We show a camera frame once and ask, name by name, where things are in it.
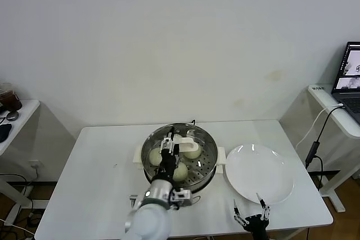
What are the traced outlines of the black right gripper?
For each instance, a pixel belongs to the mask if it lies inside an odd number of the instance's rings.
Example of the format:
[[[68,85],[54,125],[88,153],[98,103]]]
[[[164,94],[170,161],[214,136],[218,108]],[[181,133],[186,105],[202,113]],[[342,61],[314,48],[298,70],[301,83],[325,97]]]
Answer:
[[[256,193],[256,196],[260,202],[260,205],[263,209],[262,214],[248,216],[243,218],[240,214],[239,208],[237,207],[236,201],[233,200],[233,210],[234,210],[234,219],[240,224],[243,225],[243,228],[250,232],[253,240],[269,240],[269,236],[266,232],[266,228],[269,225],[269,212],[270,207],[264,202],[264,199],[261,198],[259,193]]]

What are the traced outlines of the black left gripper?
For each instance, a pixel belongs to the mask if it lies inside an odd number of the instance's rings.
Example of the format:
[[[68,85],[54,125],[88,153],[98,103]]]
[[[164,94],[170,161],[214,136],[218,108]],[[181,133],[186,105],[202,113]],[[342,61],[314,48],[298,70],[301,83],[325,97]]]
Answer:
[[[174,131],[170,131],[161,141],[161,162],[154,176],[154,180],[173,181],[173,176],[180,158],[179,144],[174,145]]]

